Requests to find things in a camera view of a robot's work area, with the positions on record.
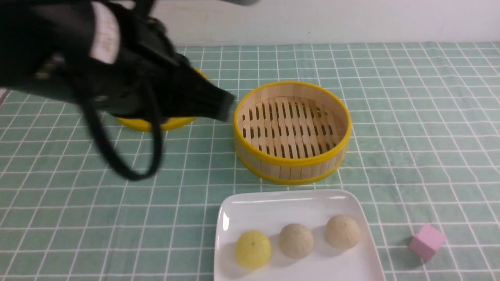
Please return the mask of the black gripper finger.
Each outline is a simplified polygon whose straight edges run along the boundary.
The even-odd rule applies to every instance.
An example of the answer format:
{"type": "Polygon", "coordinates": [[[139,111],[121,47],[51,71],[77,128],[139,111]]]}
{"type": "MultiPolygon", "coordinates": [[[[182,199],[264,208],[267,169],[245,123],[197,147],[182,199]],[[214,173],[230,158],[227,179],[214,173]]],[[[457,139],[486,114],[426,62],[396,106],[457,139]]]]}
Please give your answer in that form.
{"type": "Polygon", "coordinates": [[[202,78],[194,83],[193,116],[226,122],[236,97],[202,78]]]}

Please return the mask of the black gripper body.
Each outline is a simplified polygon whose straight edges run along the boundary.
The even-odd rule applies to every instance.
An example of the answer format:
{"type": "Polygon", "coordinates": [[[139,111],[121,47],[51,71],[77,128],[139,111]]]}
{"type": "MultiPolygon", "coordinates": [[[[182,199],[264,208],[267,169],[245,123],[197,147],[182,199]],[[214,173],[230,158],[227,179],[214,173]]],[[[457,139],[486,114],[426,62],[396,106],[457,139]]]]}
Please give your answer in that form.
{"type": "Polygon", "coordinates": [[[84,118],[97,126],[98,111],[120,119],[153,124],[193,115],[192,92],[200,75],[177,53],[166,26],[151,16],[153,0],[136,0],[128,9],[107,0],[90,0],[93,38],[84,90],[84,118]]]}

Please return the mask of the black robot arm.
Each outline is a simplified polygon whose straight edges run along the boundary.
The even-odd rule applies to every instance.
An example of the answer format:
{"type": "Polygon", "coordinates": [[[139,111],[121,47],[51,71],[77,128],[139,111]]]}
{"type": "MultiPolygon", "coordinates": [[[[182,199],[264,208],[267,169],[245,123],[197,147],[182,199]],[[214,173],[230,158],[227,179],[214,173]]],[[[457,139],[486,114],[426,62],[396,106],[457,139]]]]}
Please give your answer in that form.
{"type": "Polygon", "coordinates": [[[152,16],[154,0],[2,0],[1,87],[122,119],[226,121],[235,96],[204,78],[152,16]]]}

